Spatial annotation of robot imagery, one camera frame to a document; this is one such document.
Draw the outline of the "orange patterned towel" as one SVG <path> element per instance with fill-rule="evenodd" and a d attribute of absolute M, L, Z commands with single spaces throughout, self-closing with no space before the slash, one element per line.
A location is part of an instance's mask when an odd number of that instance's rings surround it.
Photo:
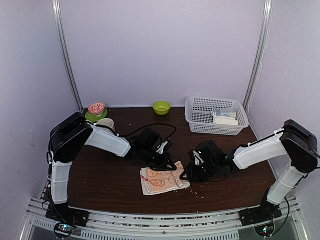
<path fill-rule="evenodd" d="M 142 192 L 145 196 L 154 196 L 187 189 L 191 183 L 187 180 L 181 180 L 180 176 L 185 168 L 181 161 L 175 163 L 175 171 L 154 171 L 149 167 L 140 170 L 140 181 Z"/>

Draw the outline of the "white plastic basket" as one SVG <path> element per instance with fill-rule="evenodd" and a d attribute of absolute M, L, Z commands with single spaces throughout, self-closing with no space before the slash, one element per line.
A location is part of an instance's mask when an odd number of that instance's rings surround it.
<path fill-rule="evenodd" d="M 188 96 L 185 120 L 192 133 L 237 136 L 249 126 L 242 104 L 233 99 Z"/>

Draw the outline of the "white towel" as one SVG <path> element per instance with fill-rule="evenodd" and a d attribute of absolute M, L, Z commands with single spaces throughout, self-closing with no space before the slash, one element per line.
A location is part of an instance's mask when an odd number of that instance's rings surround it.
<path fill-rule="evenodd" d="M 216 125 L 228 125 L 228 126 L 238 126 L 239 121 L 232 117 L 227 116 L 214 116 L 213 123 Z"/>

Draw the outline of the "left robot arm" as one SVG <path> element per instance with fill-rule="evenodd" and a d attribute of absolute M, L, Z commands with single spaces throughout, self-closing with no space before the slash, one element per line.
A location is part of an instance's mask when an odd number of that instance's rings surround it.
<path fill-rule="evenodd" d="M 69 225 L 85 226 L 89 213 L 69 207 L 68 186 L 73 162 L 83 147 L 90 146 L 120 158 L 137 157 L 153 171 L 175 171 L 170 138 L 162 139 L 153 124 L 120 134 L 111 127 L 92 122 L 76 112 L 49 135 L 46 160 L 49 182 L 46 217 Z"/>

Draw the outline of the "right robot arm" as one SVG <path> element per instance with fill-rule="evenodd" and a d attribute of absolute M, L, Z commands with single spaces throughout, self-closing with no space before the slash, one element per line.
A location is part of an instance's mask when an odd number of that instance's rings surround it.
<path fill-rule="evenodd" d="M 273 134 L 225 153 L 212 140 L 189 151 L 191 162 L 180 175 L 183 181 L 207 182 L 216 174 L 228 176 L 258 163 L 288 156 L 290 164 L 266 191 L 260 206 L 239 212 L 243 226 L 271 221 L 282 216 L 280 204 L 303 178 L 318 167 L 317 137 L 290 119 Z"/>

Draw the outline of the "green bowl behind towel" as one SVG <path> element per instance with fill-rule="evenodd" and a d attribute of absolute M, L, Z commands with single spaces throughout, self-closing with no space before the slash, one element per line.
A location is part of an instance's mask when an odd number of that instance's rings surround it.
<path fill-rule="evenodd" d="M 171 110 L 171 103 L 168 101 L 156 101 L 152 108 L 157 115 L 163 116 L 167 115 Z"/>

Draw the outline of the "white ceramic mug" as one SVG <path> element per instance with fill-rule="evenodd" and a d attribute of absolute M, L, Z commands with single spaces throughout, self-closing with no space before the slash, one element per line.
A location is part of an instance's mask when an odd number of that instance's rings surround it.
<path fill-rule="evenodd" d="M 115 131 L 115 122 L 111 118 L 103 118 L 97 122 L 98 125 L 106 126 Z"/>

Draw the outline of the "rolled grey blue towel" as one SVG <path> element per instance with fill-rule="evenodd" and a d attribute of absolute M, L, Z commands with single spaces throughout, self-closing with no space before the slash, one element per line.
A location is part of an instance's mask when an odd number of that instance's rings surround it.
<path fill-rule="evenodd" d="M 218 117 L 227 117 L 227 118 L 236 118 L 237 113 L 234 109 L 231 108 L 213 108 L 211 110 L 212 116 L 218 116 Z"/>

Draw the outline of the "red patterned bowl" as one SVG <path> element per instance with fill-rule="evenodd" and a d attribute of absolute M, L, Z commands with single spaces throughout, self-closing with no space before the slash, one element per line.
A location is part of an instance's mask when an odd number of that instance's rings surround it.
<path fill-rule="evenodd" d="M 88 107 L 88 112 L 93 116 L 101 116 L 106 109 L 104 102 L 94 102 Z"/>

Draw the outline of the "green saucer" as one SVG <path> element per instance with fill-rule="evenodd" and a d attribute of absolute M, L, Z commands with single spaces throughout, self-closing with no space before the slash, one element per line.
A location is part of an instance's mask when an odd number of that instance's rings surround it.
<path fill-rule="evenodd" d="M 88 121 L 91 121 L 93 123 L 96 123 L 102 119 L 104 119 L 106 116 L 108 115 L 108 110 L 105 108 L 104 112 L 100 115 L 93 115 L 92 113 L 90 113 L 89 111 L 85 114 L 85 118 Z"/>

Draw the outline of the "right aluminium frame post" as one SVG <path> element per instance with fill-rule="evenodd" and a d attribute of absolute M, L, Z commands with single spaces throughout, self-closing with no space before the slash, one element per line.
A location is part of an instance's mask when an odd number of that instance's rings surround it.
<path fill-rule="evenodd" d="M 256 54 L 255 54 L 253 67 L 252 67 L 252 71 L 249 79 L 249 84 L 248 84 L 246 95 L 243 102 L 243 107 L 246 111 L 249 111 L 249 108 L 254 99 L 257 84 L 259 81 L 262 60 L 263 60 L 264 52 L 266 49 L 266 42 L 268 40 L 272 8 L 273 8 L 273 1 L 265 0 Z"/>

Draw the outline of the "aluminium frame post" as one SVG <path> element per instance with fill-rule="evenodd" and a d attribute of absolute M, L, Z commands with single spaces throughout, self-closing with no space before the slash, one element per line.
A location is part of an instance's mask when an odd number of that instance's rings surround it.
<path fill-rule="evenodd" d="M 64 30 L 64 25 L 63 25 L 63 18 L 62 18 L 62 12 L 61 12 L 61 3 L 59 0 L 53 0 L 52 1 L 52 7 L 53 7 L 53 15 L 54 19 L 56 22 L 56 27 L 59 35 L 59 41 L 60 41 L 60 46 L 62 50 L 62 56 L 63 56 L 63 61 L 64 61 L 64 66 L 66 69 L 68 81 L 70 83 L 71 91 L 73 94 L 73 97 L 76 101 L 77 107 L 80 112 L 84 110 L 84 106 L 80 97 L 80 93 L 76 84 L 75 80 L 75 75 L 73 72 L 72 64 L 71 64 L 71 59 L 68 51 L 68 46 L 67 46 L 67 40 L 66 40 L 66 35 L 65 35 L 65 30 Z"/>
<path fill-rule="evenodd" d="M 248 84 L 246 95 L 243 102 L 243 107 L 246 111 L 249 111 L 249 108 L 254 99 L 257 84 L 259 81 L 262 60 L 263 60 L 264 52 L 266 49 L 266 42 L 268 40 L 272 8 L 273 8 L 273 1 L 265 0 L 256 54 L 255 54 L 253 67 L 252 67 L 252 71 L 249 79 L 249 84 Z"/>

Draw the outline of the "left aluminium frame post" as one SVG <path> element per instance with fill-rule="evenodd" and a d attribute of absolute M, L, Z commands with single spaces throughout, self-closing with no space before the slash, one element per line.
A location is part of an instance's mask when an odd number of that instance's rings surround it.
<path fill-rule="evenodd" d="M 53 7 L 53 15 L 54 19 L 56 22 L 56 27 L 59 35 L 59 41 L 60 41 L 60 46 L 62 50 L 62 56 L 63 56 L 63 61 L 64 61 L 64 66 L 66 69 L 68 81 L 70 83 L 71 91 L 73 94 L 73 97 L 76 101 L 77 107 L 80 112 L 84 110 L 84 106 L 80 97 L 80 93 L 76 84 L 75 80 L 75 75 L 73 72 L 72 64 L 71 64 L 71 59 L 68 51 L 68 46 L 67 46 L 67 40 L 66 40 L 66 35 L 65 35 L 65 30 L 64 30 L 64 25 L 63 25 L 63 18 L 62 18 L 62 12 L 61 12 L 61 3 L 59 0 L 53 0 L 52 1 L 52 7 Z"/>

